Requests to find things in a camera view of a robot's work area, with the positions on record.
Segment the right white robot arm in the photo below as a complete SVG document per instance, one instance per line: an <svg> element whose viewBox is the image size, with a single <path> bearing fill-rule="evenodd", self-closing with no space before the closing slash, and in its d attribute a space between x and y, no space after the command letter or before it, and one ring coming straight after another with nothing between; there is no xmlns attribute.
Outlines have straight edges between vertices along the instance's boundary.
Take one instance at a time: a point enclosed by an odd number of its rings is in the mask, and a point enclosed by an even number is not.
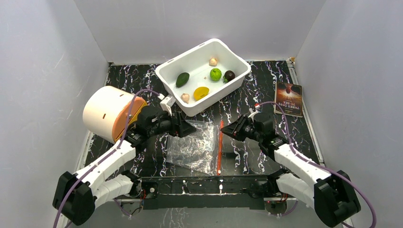
<svg viewBox="0 0 403 228"><path fill-rule="evenodd" d="M237 141L249 138L258 142L261 152L290 170L268 183L268 192L279 197L290 194L311 207L319 219L335 227L361 210L349 176L336 174L298 153L285 137L275 131L270 115L256 112L242 115L221 128L221 132Z"/></svg>

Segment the clear orange-zip bag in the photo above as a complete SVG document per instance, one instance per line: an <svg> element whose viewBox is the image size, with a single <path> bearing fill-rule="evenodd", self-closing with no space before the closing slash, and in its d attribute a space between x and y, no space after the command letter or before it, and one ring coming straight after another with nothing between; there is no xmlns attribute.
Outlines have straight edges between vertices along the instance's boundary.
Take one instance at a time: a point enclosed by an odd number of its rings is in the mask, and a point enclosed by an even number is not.
<svg viewBox="0 0 403 228"><path fill-rule="evenodd" d="M204 121L188 122L196 131L183 138L169 135L166 161L208 176L216 175L219 127Z"/></svg>

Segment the dark purple mangosteen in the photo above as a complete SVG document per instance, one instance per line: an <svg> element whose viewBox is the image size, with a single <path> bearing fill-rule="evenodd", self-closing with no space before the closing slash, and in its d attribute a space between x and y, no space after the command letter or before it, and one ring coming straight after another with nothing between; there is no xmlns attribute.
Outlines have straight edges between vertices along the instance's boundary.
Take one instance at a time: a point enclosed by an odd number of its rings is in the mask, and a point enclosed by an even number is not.
<svg viewBox="0 0 403 228"><path fill-rule="evenodd" d="M233 80L233 79L235 79L235 78L236 78L236 74L235 74L233 71L228 70L228 71L226 71L226 72L224 73L223 81L224 81L225 83L228 83L228 82L230 82L231 80Z"/></svg>

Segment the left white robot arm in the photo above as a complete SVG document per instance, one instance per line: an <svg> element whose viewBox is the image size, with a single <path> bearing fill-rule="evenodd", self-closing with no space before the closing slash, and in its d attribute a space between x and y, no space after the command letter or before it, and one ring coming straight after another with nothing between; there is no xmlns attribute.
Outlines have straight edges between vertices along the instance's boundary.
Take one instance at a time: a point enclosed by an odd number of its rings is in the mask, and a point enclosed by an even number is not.
<svg viewBox="0 0 403 228"><path fill-rule="evenodd" d="M186 137L196 128L180 112L173 114L155 106L141 109L129 124L124 137L97 160L75 173L65 172L58 180L52 206L57 209L54 227L61 215L75 225L82 225L102 204L122 195L137 198L142 193L141 178L124 171L109 180L116 170L142 152L149 138L168 133Z"/></svg>

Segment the white plastic bin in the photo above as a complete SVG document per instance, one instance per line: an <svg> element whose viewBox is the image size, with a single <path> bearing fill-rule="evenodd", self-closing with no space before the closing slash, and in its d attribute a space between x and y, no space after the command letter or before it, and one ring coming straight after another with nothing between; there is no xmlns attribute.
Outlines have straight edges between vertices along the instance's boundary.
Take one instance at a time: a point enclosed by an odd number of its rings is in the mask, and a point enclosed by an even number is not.
<svg viewBox="0 0 403 228"><path fill-rule="evenodd" d="M222 73L228 70L236 74L236 78L228 83L223 79L212 81L210 71L214 68L209 65L211 58L217 59L216 68ZM180 73L190 74L188 82L177 88L175 83ZM155 74L163 83L165 90L176 99L176 103L187 116L195 116L208 107L212 106L225 96L238 89L246 75L251 72L251 66L244 59L236 55L229 47L217 38L212 38L192 49L172 58L159 65ZM209 88L209 94L199 101L193 98L193 92L198 87ZM181 95L190 95L189 103L186 104Z"/></svg>

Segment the green avocado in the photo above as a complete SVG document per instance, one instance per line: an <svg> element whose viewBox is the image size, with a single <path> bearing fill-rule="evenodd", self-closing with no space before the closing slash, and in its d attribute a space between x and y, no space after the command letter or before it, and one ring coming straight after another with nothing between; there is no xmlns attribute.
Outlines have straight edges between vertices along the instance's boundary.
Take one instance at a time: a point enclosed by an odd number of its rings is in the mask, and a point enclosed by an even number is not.
<svg viewBox="0 0 403 228"><path fill-rule="evenodd" d="M189 73L187 73L187 72L180 73L176 79L176 83L175 83L176 87L180 88L180 87L184 86L188 82L189 78L190 78Z"/></svg>

